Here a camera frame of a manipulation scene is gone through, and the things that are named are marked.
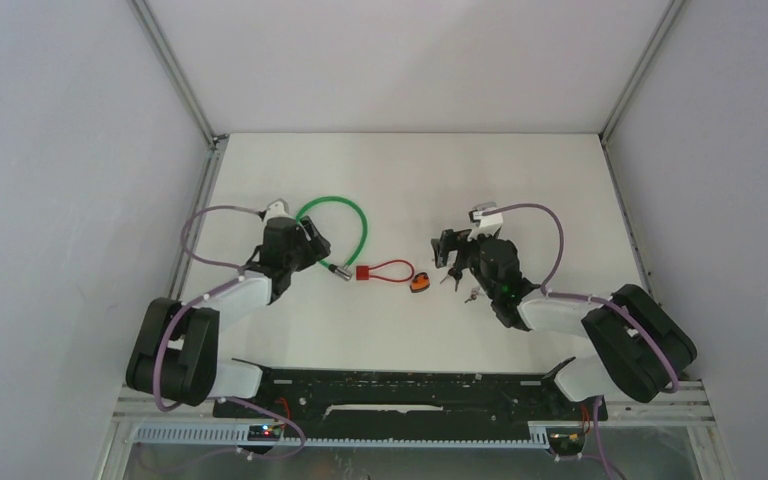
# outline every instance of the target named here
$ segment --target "orange padlock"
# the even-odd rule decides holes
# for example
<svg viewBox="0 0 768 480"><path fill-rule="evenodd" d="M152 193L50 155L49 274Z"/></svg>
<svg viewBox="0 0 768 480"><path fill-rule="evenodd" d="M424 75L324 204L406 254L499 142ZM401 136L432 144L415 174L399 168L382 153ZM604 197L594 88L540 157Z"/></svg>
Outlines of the orange padlock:
<svg viewBox="0 0 768 480"><path fill-rule="evenodd" d="M419 272L414 275L411 281L411 293L419 293L428 290L431 286L431 280L428 278L428 274L425 272Z"/></svg>

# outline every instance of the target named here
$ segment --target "cable end cap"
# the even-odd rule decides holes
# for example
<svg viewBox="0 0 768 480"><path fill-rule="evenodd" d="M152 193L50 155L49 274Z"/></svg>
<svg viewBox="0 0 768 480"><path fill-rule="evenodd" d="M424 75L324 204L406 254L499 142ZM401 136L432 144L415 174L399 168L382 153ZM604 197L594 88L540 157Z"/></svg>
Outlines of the cable end cap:
<svg viewBox="0 0 768 480"><path fill-rule="evenodd" d="M339 267L332 263L331 265L328 265L328 271L340 277L346 282L352 279L352 272L350 272L346 267Z"/></svg>

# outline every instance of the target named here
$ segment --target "glass panel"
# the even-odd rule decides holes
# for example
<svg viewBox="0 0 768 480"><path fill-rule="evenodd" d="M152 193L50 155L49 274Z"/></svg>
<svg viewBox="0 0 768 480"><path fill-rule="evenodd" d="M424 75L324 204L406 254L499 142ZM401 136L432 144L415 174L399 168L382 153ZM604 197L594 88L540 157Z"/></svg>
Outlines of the glass panel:
<svg viewBox="0 0 768 480"><path fill-rule="evenodd" d="M608 457L629 479L698 479L696 461L684 428L604 428ZM556 464L540 450L308 448L289 460L247 461L244 455L225 454L187 469L156 475L135 461L142 454L146 465L180 465L216 447L144 445L132 451L130 480L573 480L605 478L599 462ZM595 454L595 436L588 434L585 453Z"/></svg>

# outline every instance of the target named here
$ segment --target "metal key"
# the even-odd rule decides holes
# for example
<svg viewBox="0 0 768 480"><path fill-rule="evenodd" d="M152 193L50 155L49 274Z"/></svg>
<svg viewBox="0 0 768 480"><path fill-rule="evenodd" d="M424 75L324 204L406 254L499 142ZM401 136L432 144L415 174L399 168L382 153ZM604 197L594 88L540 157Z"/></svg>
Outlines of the metal key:
<svg viewBox="0 0 768 480"><path fill-rule="evenodd" d="M466 300L464 300L464 303L469 303L469 302L471 302L471 301L473 301L473 300L476 300L476 299L478 298L478 296L479 296L479 295L481 295L481 290L480 290L478 287L475 287L475 288L473 288L473 289L472 289L472 290L469 292L469 298L467 298Z"/></svg>

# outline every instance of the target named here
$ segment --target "white table surface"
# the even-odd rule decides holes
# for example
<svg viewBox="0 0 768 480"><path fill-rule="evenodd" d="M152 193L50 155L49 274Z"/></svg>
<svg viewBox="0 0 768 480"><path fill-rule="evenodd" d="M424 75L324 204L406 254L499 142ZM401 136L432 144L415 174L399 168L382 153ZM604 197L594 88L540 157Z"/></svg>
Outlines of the white table surface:
<svg viewBox="0 0 768 480"><path fill-rule="evenodd" d="M539 202L560 216L566 251L554 290L604 294L640 282L596 135L234 134L209 204L260 209L281 197L294 214L323 195L346 196L366 212L358 263L405 258L430 274L431 288L345 283L317 265L294 274L274 305L223 332L221 356L272 367L543 373L592 354L583 339L504 328L486 297L464 304L476 285L468 272L457 293L451 280L438 285L445 270L434 268L429 241L469 228L467 212L487 201ZM517 245L525 275L541 281L558 247L552 220L536 210L504 215L502 238ZM327 204L310 216L332 244L330 259L343 262L359 238L355 213ZM196 251L243 263L261 235L255 217L215 212ZM193 263L183 297L233 274Z"/></svg>

